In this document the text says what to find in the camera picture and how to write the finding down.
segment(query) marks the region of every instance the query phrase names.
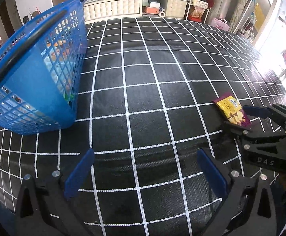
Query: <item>green object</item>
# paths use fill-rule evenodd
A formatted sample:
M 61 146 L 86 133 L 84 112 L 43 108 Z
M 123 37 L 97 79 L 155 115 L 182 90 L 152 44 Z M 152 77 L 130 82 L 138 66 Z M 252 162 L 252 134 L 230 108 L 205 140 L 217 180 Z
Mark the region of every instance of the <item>green object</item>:
M 142 7 L 145 7 L 145 6 L 148 6 L 148 5 L 149 5 L 148 0 L 143 0 Z
M 65 101 L 69 101 L 69 100 L 73 100 L 75 97 L 73 94 L 71 94 L 70 96 L 68 96 L 68 94 L 64 93 L 64 99 Z

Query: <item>paper towel roll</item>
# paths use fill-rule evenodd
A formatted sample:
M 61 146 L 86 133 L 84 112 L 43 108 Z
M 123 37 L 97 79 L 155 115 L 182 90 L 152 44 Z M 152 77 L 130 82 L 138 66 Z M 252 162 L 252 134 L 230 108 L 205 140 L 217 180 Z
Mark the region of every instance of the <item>paper towel roll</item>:
M 160 11 L 159 13 L 158 13 L 158 16 L 160 16 L 160 17 L 165 17 L 166 16 L 166 13 L 164 13 L 163 11 Z

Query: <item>tufted cabinet door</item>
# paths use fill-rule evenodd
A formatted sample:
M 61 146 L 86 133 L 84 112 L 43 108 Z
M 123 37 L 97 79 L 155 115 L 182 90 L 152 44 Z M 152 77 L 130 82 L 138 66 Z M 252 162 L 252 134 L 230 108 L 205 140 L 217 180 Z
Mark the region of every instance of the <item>tufted cabinet door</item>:
M 85 23 L 105 18 L 124 16 L 140 16 L 141 0 L 113 0 L 96 3 L 84 7 Z

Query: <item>orange item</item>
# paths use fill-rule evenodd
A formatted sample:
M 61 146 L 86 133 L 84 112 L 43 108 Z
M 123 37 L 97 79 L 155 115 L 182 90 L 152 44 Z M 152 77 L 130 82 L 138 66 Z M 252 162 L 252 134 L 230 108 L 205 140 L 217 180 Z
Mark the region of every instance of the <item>orange item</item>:
M 144 12 L 148 14 L 158 14 L 159 8 L 153 8 L 153 7 L 146 6 L 144 7 Z
M 191 15 L 189 15 L 189 16 L 188 16 L 188 20 L 191 20 L 191 21 L 195 21 L 195 22 L 202 23 L 202 19 L 192 17 Z

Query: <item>tissue box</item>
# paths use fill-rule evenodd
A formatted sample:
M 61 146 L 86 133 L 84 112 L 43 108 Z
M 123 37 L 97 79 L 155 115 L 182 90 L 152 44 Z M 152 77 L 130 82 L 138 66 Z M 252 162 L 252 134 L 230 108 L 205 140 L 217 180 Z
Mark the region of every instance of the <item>tissue box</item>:
M 144 7 L 144 12 L 147 14 L 158 14 L 159 8 L 153 8 L 153 7 L 146 6 Z
M 207 9 L 208 3 L 201 0 L 193 0 L 193 5 Z
M 154 2 L 154 1 L 150 2 L 150 7 L 152 8 L 159 8 L 160 6 L 161 6 L 160 2 Z

